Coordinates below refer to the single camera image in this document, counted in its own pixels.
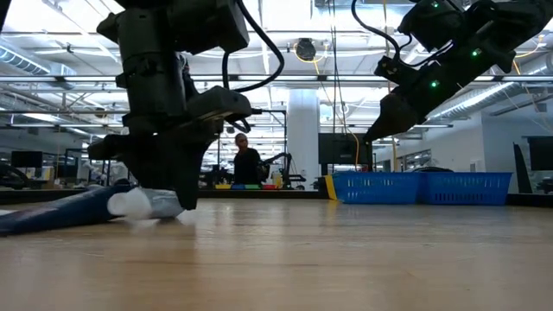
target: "blue tube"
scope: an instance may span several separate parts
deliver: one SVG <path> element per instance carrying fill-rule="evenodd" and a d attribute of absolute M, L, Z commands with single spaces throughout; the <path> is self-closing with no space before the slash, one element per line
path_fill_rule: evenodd
<path fill-rule="evenodd" d="M 96 188 L 0 216 L 0 236 L 105 223 L 115 218 L 107 210 L 110 197 L 132 188 L 130 185 Z"/>

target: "white column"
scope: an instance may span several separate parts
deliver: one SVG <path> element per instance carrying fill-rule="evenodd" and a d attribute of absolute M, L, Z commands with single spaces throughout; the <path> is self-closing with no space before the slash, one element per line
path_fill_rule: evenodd
<path fill-rule="evenodd" d="M 288 152 L 294 160 L 290 173 L 303 175 L 307 179 L 303 186 L 306 190 L 313 190 L 311 184 L 321 175 L 317 90 L 292 89 L 289 95 L 287 108 Z"/>

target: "table surface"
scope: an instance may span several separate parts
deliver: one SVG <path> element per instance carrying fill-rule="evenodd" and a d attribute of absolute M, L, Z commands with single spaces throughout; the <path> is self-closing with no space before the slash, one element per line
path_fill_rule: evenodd
<path fill-rule="evenodd" d="M 552 209 L 202 200 L 0 239 L 0 309 L 550 311 L 552 262 Z"/>

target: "blue bin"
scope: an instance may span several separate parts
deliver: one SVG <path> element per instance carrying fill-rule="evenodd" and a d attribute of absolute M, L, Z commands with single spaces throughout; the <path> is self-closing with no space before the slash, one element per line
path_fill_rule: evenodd
<path fill-rule="evenodd" d="M 505 204 L 512 173 L 423 173 L 423 203 L 435 205 Z"/>
<path fill-rule="evenodd" d="M 346 172 L 333 175 L 338 200 L 346 204 L 415 204 L 419 173 Z"/>

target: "blue object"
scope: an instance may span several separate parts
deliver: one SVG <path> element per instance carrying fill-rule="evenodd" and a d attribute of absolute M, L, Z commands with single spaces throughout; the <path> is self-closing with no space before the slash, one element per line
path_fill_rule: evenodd
<path fill-rule="evenodd" d="M 6 214 L 0 217 L 0 235 L 42 232 L 80 225 L 96 225 L 115 217 L 107 210 L 113 194 L 129 192 L 133 186 L 100 187 L 75 194 L 42 206 Z"/>
<path fill-rule="evenodd" d="M 419 173 L 346 172 L 333 175 L 338 200 L 346 204 L 415 204 Z"/>
<path fill-rule="evenodd" d="M 505 204 L 512 173 L 423 173 L 421 200 L 436 205 Z"/>

